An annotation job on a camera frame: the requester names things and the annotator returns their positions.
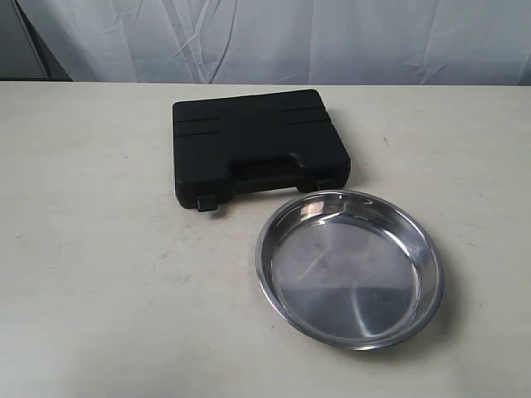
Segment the round stainless steel tray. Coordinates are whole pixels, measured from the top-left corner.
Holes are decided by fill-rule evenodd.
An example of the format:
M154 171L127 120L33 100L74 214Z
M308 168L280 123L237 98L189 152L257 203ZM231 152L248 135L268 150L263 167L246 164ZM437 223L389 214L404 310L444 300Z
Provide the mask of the round stainless steel tray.
M256 242L256 275L293 328L359 352L420 332L445 288L440 253L415 218L346 190L306 194L278 208Z

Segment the black plastic tool case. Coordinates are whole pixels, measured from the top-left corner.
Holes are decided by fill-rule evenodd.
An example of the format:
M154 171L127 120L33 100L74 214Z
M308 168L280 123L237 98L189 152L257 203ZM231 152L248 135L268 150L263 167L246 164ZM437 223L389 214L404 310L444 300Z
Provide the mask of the black plastic tool case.
M351 158L315 89L173 104L175 196L215 211L233 197L346 185Z

